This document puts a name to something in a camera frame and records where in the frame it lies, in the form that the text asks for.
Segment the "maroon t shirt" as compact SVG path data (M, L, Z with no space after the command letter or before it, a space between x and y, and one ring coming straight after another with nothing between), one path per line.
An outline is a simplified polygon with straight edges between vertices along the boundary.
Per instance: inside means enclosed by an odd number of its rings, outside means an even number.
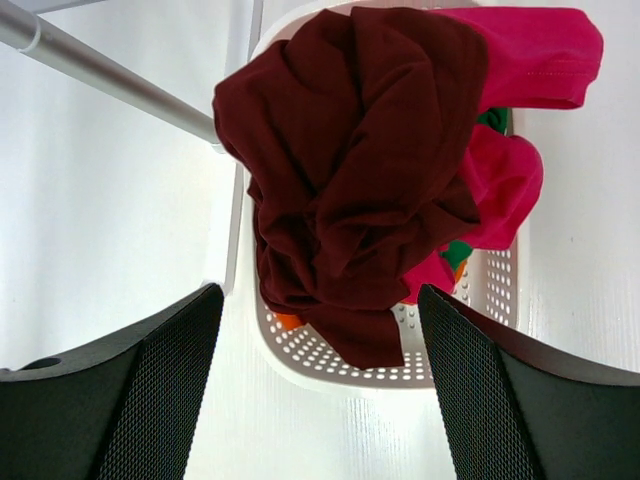
M250 175L261 296L357 368L403 364L404 275L479 222L458 171L487 71L461 22L356 7L216 86L217 135Z

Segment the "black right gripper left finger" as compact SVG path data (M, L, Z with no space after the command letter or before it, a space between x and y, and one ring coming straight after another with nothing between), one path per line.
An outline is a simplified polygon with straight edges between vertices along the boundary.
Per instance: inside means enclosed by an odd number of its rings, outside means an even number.
M3 369L2 478L183 478L223 303L210 283L102 338Z

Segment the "green t shirt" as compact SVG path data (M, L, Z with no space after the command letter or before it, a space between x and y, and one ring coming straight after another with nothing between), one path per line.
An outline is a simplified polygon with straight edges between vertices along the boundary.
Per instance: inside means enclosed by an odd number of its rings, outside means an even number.
M481 113L476 122L488 126L493 131L505 135L509 120L509 110L507 108L490 108ZM440 257L456 274L468 258L473 253L473 248L466 242L455 240L450 242L447 247L439 253Z

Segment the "orange t shirt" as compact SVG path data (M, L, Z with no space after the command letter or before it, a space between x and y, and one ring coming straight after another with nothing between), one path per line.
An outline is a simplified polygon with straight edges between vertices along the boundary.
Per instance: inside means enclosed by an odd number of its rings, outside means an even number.
M459 283L461 282L461 279L465 275L467 264L468 264L468 260L465 259L460 263L458 268L455 270L455 274L454 274L455 287L459 285ZM295 315L281 314L281 313L275 313L275 312L273 312L272 315L277 320L280 328L283 328L285 331L291 331L303 325L303 323Z

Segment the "pink magenta t shirt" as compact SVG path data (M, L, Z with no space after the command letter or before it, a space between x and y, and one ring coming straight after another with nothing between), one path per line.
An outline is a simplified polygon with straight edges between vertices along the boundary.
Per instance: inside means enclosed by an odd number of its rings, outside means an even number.
M487 42L489 73L479 113L509 110L505 135L482 124L473 129L460 173L480 223L456 240L474 251L506 249L526 224L543 186L543 158L528 137L526 120L534 111L584 105L600 72L604 37L586 12L566 6L477 6L442 13ZM405 303L415 304L424 284L454 291L454 273L439 255L449 243L405 275Z

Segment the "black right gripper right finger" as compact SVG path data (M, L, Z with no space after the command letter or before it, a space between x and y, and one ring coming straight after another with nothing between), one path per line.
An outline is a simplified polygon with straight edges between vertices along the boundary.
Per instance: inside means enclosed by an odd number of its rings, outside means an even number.
M423 286L419 314L459 479L636 479L639 375Z

